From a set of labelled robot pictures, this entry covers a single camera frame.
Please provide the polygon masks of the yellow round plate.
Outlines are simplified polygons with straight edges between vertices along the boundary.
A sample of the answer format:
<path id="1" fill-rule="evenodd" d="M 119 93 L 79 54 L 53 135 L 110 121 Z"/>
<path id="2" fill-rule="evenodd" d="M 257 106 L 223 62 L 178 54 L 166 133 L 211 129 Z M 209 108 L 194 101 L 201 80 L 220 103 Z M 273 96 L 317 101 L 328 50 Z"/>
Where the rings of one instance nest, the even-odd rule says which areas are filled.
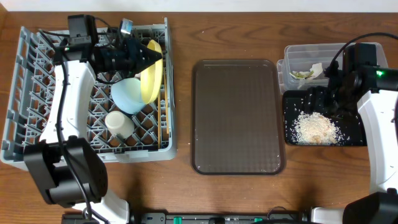
<path id="1" fill-rule="evenodd" d="M 164 72 L 163 59 L 141 72 L 141 96 L 145 104 L 152 103 L 158 96 Z"/>

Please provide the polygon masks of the light blue small plate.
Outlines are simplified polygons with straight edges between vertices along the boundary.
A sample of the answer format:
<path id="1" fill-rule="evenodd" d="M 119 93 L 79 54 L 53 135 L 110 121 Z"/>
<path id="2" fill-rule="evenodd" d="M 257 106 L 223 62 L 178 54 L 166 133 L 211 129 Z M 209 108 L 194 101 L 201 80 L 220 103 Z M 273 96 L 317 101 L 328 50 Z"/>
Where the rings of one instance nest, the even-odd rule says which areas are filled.
<path id="1" fill-rule="evenodd" d="M 146 105 L 141 96 L 141 81 L 137 78 L 125 78 L 113 84 L 111 96 L 116 106 L 127 114 L 136 114 Z"/>

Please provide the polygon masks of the wooden chopstick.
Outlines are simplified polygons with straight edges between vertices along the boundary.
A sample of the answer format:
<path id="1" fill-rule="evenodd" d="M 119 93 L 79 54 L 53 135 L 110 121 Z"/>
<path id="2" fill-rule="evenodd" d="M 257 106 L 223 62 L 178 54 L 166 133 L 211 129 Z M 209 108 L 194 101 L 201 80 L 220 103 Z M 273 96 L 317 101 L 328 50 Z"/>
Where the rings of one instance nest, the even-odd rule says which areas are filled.
<path id="1" fill-rule="evenodd" d="M 161 148 L 161 92 L 159 90 L 157 96 L 157 142 L 158 149 Z"/>
<path id="2" fill-rule="evenodd" d="M 166 117 L 166 133 L 169 134 L 169 100 L 168 100 L 168 91 L 167 91 L 167 77 L 166 72 L 164 72 L 164 96 L 165 96 L 165 117 Z"/>

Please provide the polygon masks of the green snack wrapper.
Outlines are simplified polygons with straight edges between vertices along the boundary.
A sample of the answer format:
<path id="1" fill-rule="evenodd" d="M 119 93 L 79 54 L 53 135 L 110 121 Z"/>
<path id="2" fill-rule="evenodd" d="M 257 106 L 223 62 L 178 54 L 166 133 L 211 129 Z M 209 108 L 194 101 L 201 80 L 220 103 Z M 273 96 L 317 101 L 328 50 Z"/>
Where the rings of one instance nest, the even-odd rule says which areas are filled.
<path id="1" fill-rule="evenodd" d="M 290 75 L 298 80 L 302 80 L 302 79 L 307 79 L 309 77 L 311 77 L 313 74 L 313 72 L 296 72 L 296 71 L 292 71 L 290 72 Z"/>

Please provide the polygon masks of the pale green plastic cup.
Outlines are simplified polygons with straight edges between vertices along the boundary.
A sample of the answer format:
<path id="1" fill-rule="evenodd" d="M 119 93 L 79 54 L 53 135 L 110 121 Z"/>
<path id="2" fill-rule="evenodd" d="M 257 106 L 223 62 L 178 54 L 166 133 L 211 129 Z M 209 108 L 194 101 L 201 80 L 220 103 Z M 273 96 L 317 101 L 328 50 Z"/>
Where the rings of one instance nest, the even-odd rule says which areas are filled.
<path id="1" fill-rule="evenodd" d="M 112 111 L 105 117 L 105 125 L 112 135 L 128 138 L 134 131 L 134 123 L 120 111 Z"/>

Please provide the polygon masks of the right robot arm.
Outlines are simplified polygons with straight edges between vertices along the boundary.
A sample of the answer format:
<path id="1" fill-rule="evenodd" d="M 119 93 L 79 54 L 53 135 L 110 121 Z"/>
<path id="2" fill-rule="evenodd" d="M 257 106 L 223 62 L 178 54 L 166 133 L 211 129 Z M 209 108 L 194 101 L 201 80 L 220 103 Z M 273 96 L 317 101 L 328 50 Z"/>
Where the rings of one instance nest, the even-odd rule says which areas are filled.
<path id="1" fill-rule="evenodd" d="M 345 44 L 343 68 L 325 70 L 327 89 L 309 88 L 304 110 L 327 115 L 358 113 L 371 168 L 370 194 L 344 209 L 313 208 L 312 223 L 397 223 L 397 70 L 377 63 L 375 45 Z"/>

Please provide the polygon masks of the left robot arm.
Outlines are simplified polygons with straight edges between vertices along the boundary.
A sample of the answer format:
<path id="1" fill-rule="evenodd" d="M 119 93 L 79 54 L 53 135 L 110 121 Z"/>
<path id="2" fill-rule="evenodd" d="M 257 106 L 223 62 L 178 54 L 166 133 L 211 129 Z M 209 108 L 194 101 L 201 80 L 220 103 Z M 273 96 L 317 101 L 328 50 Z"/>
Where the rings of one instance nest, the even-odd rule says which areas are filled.
<path id="1" fill-rule="evenodd" d="M 134 38 L 97 47 L 96 37 L 67 37 L 55 47 L 55 91 L 39 142 L 24 149 L 24 163 L 43 200 L 82 212 L 81 223 L 129 223 L 129 204 L 108 189 L 104 162 L 87 140 L 88 106 L 101 72 L 139 73 L 162 52 Z"/>

